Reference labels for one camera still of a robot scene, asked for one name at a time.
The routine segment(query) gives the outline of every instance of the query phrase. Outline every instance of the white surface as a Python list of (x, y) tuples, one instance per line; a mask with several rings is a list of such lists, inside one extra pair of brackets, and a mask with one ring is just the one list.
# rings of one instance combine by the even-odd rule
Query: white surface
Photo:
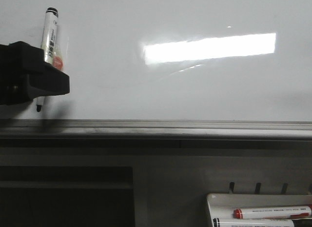
[[(311, 5), (312, 0), (0, 0), (0, 44), (39, 47), (45, 10), (58, 9), (58, 43), (71, 81), (71, 93), (50, 98), (43, 112), (36, 112), (35, 103), (0, 106), (0, 118), (312, 121)], [(255, 34), (276, 34), (274, 53), (263, 52), (258, 40), (253, 52), (248, 43), (215, 42), (195, 47), (188, 58), (186, 47), (195, 41)], [(144, 48), (183, 41), (187, 46), (176, 53), (180, 61), (145, 60)]]
[(237, 208), (262, 206), (296, 206), (312, 203), (312, 195), (209, 194), (207, 195), (209, 223), (213, 219), (234, 219)]

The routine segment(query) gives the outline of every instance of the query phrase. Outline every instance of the marker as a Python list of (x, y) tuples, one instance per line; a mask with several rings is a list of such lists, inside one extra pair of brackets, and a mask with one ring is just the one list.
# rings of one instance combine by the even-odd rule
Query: marker
[[(58, 11), (53, 7), (49, 7), (45, 13), (44, 29), (42, 35), (41, 49), (44, 50), (44, 61), (53, 64), (54, 47), (56, 42), (58, 27)], [(37, 112), (41, 111), (44, 103), (44, 96), (37, 98)]]
[(238, 219), (296, 219), (311, 215), (312, 205), (241, 208), (234, 210), (234, 218)]
[(311, 227), (312, 219), (300, 220), (238, 220), (214, 218), (214, 227)]

